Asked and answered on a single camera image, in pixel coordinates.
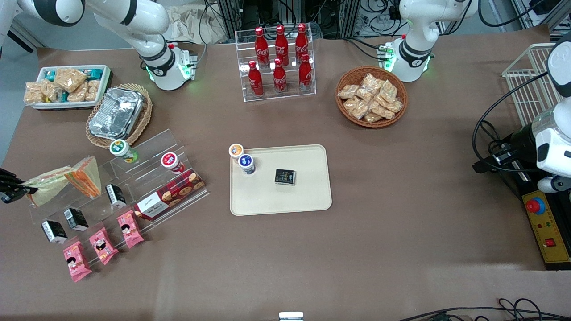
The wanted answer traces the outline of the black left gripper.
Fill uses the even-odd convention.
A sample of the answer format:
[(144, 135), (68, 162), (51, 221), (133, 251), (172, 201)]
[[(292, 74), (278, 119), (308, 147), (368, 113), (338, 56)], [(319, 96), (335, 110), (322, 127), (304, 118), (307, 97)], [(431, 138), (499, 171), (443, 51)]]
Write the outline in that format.
[(509, 136), (509, 149), (491, 152), (494, 164), (478, 161), (472, 165), (476, 173), (510, 172), (512, 165), (518, 163), (522, 169), (537, 169), (536, 138), (532, 125), (526, 125)]

